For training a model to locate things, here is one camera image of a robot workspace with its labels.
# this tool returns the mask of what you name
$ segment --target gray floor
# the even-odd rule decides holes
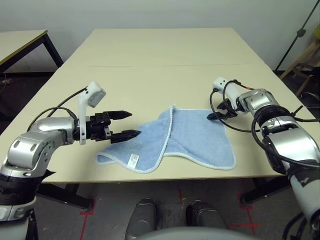
[[[0,92],[0,111],[15,116],[41,88],[48,78],[25,78],[8,84]],[[284,82],[295,92],[303,80],[288,76]],[[307,90],[319,93],[319,84],[311,83]],[[305,105],[319,104],[313,97],[303,95]],[[311,109],[319,116],[319,109]],[[0,122],[0,133],[10,122]],[[238,195],[253,189],[250,179],[208,179],[158,182],[81,184],[80,195],[96,200],[93,215],[87,217],[84,240],[123,240],[135,204],[151,197],[158,208],[158,228],[185,225],[185,208],[194,200],[202,200],[218,209],[233,231],[253,235],[248,211],[242,209]],[[85,216],[80,210],[57,202],[39,198],[36,204],[38,230],[41,240],[79,240]],[[288,221],[301,210],[290,189],[257,201],[249,210],[255,235],[262,239],[281,239]],[[302,239],[310,239],[307,232]]]

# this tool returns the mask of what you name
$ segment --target white tag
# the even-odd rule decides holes
[[[140,157],[139,155],[132,153],[127,166],[129,168],[135,169],[138,163],[139,157]]]

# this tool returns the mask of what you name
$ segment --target black table leg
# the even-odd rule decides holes
[[[46,48],[46,50],[49,52],[50,56],[52,57],[53,61],[57,65],[57,67],[61,67],[62,64],[64,64],[64,61],[61,59],[59,53],[57,52],[55,46],[51,42],[48,34],[45,34],[41,37],[39,37],[37,40],[23,48],[21,51],[13,55],[11,58],[6,60],[4,63],[0,65],[0,73],[3,73],[5,70],[10,68],[13,64],[18,62],[20,59],[22,59],[25,55],[30,53],[32,50],[37,48],[39,45],[43,44]]]
[[[89,212],[94,206],[94,201],[77,195],[78,187],[79,184],[67,184],[66,189],[63,189],[53,184],[42,183],[38,189],[37,195]]]
[[[46,50],[49,52],[56,66],[60,68],[62,64],[64,64],[64,61],[61,59],[59,53],[57,52],[55,46],[50,40],[48,34],[43,35],[43,39],[44,39],[43,45],[45,46]]]
[[[244,206],[248,206],[257,200],[271,196],[289,186],[289,180],[286,176],[278,176],[260,186],[256,185],[254,190],[244,193],[240,198],[240,202]]]

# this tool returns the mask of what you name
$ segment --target wooden chair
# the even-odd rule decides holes
[[[314,30],[313,35],[316,37],[310,46],[281,74],[279,77],[281,80],[284,79],[291,71],[294,72],[294,76],[299,75],[302,78],[305,78],[304,83],[301,85],[299,90],[295,93],[296,96],[299,96],[302,91],[305,89],[307,84],[310,81],[312,75],[302,73],[302,69],[307,68],[312,70],[314,66],[309,63],[317,56],[317,53],[320,50],[320,25]],[[320,60],[318,60],[315,67],[320,66]]]

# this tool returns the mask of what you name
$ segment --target blue towel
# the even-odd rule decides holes
[[[128,141],[111,144],[96,156],[100,165],[118,163],[136,173],[151,173],[163,156],[180,156],[218,170],[236,167],[226,128],[207,119],[211,110],[171,107],[155,121],[143,124],[141,133]]]

